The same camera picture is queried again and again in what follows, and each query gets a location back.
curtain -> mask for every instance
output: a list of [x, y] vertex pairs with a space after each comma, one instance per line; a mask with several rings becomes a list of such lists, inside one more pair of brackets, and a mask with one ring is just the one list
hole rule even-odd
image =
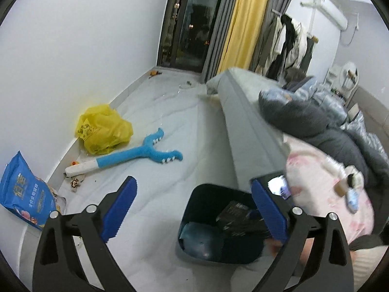
[[236, 0], [217, 73], [230, 67], [248, 69], [267, 0]]
[[273, 22], [274, 18], [277, 16], [275, 13], [272, 12], [272, 10], [275, 9], [276, 11], [284, 14], [290, 2], [291, 0], [268, 0], [265, 15], [263, 17], [261, 31], [259, 33], [257, 44], [255, 46], [255, 50], [252, 55], [252, 60], [249, 67], [251, 71], [255, 71], [259, 64], [259, 57], [261, 55], [264, 43], [269, 35], [270, 25]]
[[207, 58], [205, 59], [203, 72], [201, 74], [201, 80], [203, 82], [207, 82], [209, 79], [216, 75], [217, 67], [220, 63], [221, 52], [226, 40], [228, 27], [230, 26], [235, 1], [236, 0], [220, 1], [215, 26], [213, 27], [213, 33], [209, 43]]

phone screen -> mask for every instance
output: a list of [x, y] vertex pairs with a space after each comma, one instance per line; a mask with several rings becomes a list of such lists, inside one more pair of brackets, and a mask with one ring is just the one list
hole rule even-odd
[[289, 191], [288, 182], [283, 175], [270, 180], [268, 182], [268, 187], [271, 193], [281, 196], [284, 200], [292, 195]]

bed headboard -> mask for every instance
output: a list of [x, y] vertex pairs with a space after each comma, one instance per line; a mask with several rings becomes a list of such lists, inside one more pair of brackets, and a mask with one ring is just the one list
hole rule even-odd
[[358, 103], [363, 112], [366, 129], [380, 139], [385, 151], [389, 152], [389, 109], [362, 87], [357, 87], [348, 100], [347, 109]]

trash bin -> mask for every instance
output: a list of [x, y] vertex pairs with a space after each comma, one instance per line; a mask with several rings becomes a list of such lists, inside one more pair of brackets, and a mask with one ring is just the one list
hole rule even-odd
[[218, 227], [216, 218], [231, 201], [257, 209], [251, 194], [240, 190], [214, 184], [193, 190], [178, 232], [179, 247], [186, 255], [226, 264], [249, 264], [261, 256], [267, 229], [231, 236]]

air conditioner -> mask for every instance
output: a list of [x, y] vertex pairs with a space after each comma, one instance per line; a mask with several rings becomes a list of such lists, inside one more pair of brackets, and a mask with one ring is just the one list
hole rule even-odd
[[344, 16], [341, 10], [339, 10], [335, 4], [333, 4], [330, 0], [315, 0], [313, 3], [301, 2], [302, 6], [317, 8], [324, 15], [326, 15], [330, 20], [332, 20], [341, 31], [345, 31], [347, 29], [348, 21]]

